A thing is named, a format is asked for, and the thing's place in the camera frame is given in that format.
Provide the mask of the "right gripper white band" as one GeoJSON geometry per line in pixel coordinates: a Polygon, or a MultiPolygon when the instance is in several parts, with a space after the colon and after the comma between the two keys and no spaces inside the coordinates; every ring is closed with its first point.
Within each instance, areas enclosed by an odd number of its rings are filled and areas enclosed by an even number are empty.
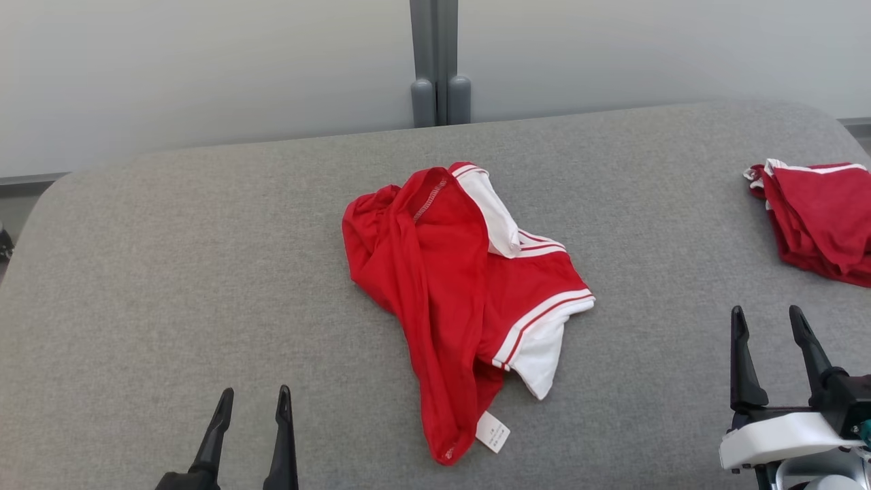
{"type": "Polygon", "coordinates": [[[836,408],[824,387],[832,368],[808,319],[798,305],[788,316],[802,351],[811,407],[766,407],[749,350],[749,326],[740,305],[731,311],[730,407],[734,415],[719,446],[719,462],[737,472],[775,466],[780,472],[864,472],[867,469],[867,410],[836,408]]]}

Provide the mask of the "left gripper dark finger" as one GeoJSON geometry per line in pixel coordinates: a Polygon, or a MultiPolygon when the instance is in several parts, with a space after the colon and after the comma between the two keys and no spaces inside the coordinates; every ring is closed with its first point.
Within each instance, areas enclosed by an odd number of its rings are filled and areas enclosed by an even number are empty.
{"type": "Polygon", "coordinates": [[[234,395],[233,388],[226,388],[222,391],[214,415],[212,415],[211,421],[208,423],[198,453],[188,472],[205,472],[205,474],[212,476],[218,475],[224,437],[231,424],[234,395]]]}
{"type": "Polygon", "coordinates": [[[263,489],[299,489],[295,426],[293,426],[292,400],[289,387],[281,385],[275,409],[277,432],[269,474],[263,489]]]}

